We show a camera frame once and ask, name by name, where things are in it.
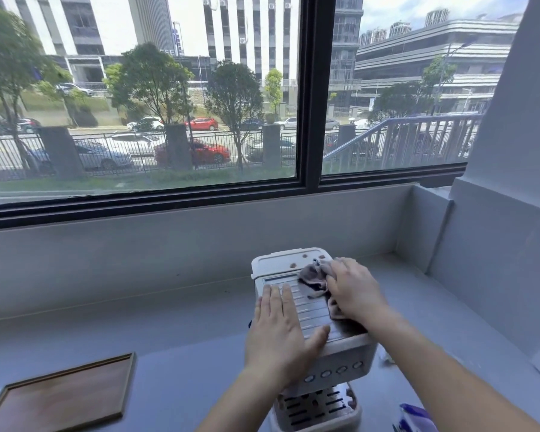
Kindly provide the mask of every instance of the windowsill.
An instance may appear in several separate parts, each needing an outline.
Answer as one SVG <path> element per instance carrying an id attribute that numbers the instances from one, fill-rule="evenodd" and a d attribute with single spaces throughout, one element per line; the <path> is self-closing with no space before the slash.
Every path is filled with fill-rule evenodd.
<path id="1" fill-rule="evenodd" d="M 412 324 L 540 421 L 540 374 L 518 348 L 396 256 L 361 262 Z M 135 351 L 125 417 L 105 430 L 193 430 L 241 369 L 253 302 L 254 284 L 243 277 L 0 321 L 0 387 Z M 396 366 L 378 357 L 352 385 L 363 431 L 391 428 L 400 403 L 420 405 Z"/>

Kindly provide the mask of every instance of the staircase railing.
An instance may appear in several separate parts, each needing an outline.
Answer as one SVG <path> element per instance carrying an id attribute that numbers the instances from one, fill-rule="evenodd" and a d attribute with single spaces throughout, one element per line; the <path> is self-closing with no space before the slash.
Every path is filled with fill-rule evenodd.
<path id="1" fill-rule="evenodd" d="M 322 159 L 323 174 L 466 162 L 483 114 L 389 118 Z"/>

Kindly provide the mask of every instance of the wooden tray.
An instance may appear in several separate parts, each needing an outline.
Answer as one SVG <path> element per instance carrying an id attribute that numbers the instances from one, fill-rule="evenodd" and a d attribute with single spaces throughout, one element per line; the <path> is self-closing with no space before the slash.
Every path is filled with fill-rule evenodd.
<path id="1" fill-rule="evenodd" d="M 72 431 L 121 418 L 134 353 L 6 385 L 0 432 Z"/>

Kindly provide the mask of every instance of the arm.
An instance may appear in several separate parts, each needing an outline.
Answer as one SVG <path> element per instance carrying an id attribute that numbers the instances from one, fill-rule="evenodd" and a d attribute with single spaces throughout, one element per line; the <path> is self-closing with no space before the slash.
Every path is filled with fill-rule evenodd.
<path id="1" fill-rule="evenodd" d="M 278 394 L 300 379 L 318 356 L 330 326 L 304 341 L 292 291 L 264 286 L 246 338 L 244 370 L 218 400 L 196 432 L 254 432 Z"/>
<path id="2" fill-rule="evenodd" d="M 328 289 L 340 309 L 392 356 L 441 431 L 540 431 L 540 425 L 391 309 L 366 267 L 332 262 Z"/>

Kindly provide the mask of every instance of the cloud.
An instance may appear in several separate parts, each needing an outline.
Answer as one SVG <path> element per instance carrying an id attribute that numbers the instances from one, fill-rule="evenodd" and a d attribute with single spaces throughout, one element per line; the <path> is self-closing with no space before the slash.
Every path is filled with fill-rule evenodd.
<path id="1" fill-rule="evenodd" d="M 475 18 L 487 14 L 486 19 L 523 12 L 528 0 L 364 0 L 364 15 L 360 32 L 381 27 L 387 29 L 396 21 L 410 22 L 412 28 L 424 27 L 426 13 L 440 7 L 450 10 L 450 19 Z"/>

